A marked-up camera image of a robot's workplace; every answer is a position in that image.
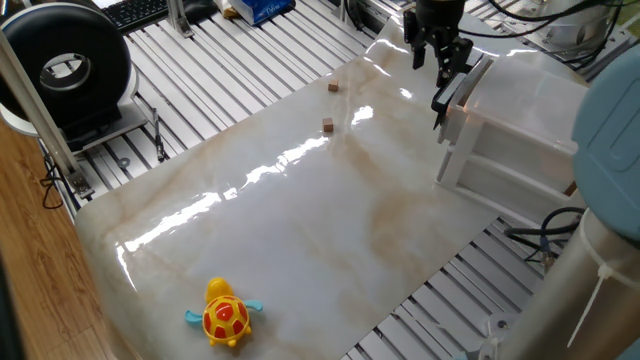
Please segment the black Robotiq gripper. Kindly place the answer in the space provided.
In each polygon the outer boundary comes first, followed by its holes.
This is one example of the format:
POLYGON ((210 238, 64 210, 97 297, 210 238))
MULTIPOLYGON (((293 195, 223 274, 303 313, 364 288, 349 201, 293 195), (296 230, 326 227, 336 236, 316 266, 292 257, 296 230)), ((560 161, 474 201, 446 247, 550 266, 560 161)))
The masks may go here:
POLYGON ((424 30, 438 30, 433 35, 434 54, 438 62, 436 86, 444 87, 458 73, 466 73, 467 60, 473 48, 470 39, 459 36, 459 23, 464 13, 464 0, 417 0, 416 12, 403 13, 404 41, 413 52, 412 68, 424 65, 424 30))

